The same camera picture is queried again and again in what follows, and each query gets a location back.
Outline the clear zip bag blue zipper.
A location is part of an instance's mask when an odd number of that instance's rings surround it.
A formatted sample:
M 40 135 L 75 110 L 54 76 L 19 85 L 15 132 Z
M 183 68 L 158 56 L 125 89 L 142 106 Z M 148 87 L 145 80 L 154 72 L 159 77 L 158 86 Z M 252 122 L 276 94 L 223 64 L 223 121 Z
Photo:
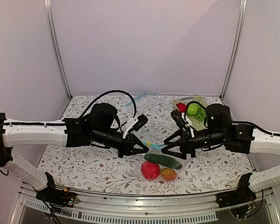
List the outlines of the clear zip bag blue zipper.
M 135 156 L 133 174 L 145 181 L 175 182 L 180 179 L 185 161 L 171 155 L 163 154 L 165 145 L 154 144 L 144 140 L 148 152 Z

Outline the dark green toy cucumber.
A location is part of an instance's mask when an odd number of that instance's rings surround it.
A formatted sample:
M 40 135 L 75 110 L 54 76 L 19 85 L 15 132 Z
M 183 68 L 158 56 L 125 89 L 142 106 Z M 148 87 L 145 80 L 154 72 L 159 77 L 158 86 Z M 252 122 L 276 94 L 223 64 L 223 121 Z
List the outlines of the dark green toy cucumber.
M 172 169 L 182 168 L 182 164 L 179 161 L 177 161 L 172 157 L 161 155 L 161 154 L 146 154 L 144 155 L 144 159 L 148 162 L 159 164 L 164 167 L 168 167 Z

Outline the red toy apple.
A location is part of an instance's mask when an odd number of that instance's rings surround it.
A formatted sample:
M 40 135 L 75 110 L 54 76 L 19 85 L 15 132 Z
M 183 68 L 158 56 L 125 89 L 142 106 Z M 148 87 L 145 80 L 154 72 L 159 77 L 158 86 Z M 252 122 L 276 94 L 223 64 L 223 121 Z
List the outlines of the red toy apple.
M 155 180 L 160 175 L 160 166 L 152 162 L 144 162 L 141 165 L 141 173 L 147 180 Z

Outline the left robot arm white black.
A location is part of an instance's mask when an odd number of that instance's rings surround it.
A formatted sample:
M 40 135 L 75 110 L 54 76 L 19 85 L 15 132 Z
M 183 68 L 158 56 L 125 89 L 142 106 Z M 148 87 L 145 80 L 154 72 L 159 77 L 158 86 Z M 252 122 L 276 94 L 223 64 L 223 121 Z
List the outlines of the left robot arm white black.
M 0 168 L 15 174 L 30 184 L 51 203 L 60 199 L 53 177 L 39 171 L 23 159 L 14 149 L 23 145 L 56 145 L 61 147 L 95 146 L 113 148 L 118 157 L 143 154 L 146 147 L 134 134 L 147 122 L 146 115 L 137 115 L 135 100 L 132 99 L 133 116 L 121 124 L 117 109 L 109 103 L 97 100 L 109 94 L 96 97 L 78 118 L 64 118 L 56 121 L 18 121 L 6 118 L 0 113 Z

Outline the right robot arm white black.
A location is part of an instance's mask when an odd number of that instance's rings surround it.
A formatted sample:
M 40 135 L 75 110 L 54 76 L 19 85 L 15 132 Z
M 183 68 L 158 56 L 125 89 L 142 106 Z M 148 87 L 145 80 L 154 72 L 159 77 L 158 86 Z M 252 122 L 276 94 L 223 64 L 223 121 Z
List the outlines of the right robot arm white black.
M 224 146 L 226 150 L 241 154 L 267 153 L 280 155 L 280 133 L 270 132 L 247 121 L 233 121 L 228 106 L 211 104 L 203 108 L 205 111 L 205 129 L 196 131 L 186 115 L 179 110 L 171 113 L 179 126 L 179 130 L 165 139 L 162 153 L 180 159 L 187 155 L 195 157 L 196 150 L 205 148 L 208 151 L 216 146 Z M 280 165 L 265 171 L 246 173 L 229 181 L 235 203 L 242 203 L 250 196 L 250 192 L 258 192 L 280 185 Z

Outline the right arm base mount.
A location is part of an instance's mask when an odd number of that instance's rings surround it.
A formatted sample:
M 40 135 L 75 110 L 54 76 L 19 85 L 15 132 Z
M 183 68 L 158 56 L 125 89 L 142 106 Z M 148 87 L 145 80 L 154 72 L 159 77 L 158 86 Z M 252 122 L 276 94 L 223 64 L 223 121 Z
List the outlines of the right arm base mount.
M 249 188 L 249 180 L 251 175 L 252 173 L 242 175 L 235 190 L 216 194 L 216 202 L 219 208 L 250 202 L 254 204 L 256 194 Z M 244 208 L 232 209 L 231 214 L 237 219 L 247 218 L 251 212 L 251 209 L 251 205 L 246 205 Z

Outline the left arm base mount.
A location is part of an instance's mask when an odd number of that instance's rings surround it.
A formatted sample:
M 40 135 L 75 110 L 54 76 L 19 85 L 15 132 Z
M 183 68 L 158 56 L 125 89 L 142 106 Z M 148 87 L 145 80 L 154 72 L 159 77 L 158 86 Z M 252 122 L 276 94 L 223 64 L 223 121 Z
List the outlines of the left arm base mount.
M 53 176 L 45 172 L 47 185 L 42 190 L 36 191 L 36 198 L 58 207 L 73 207 L 79 202 L 77 194 L 70 191 L 70 188 L 59 190 L 55 186 Z

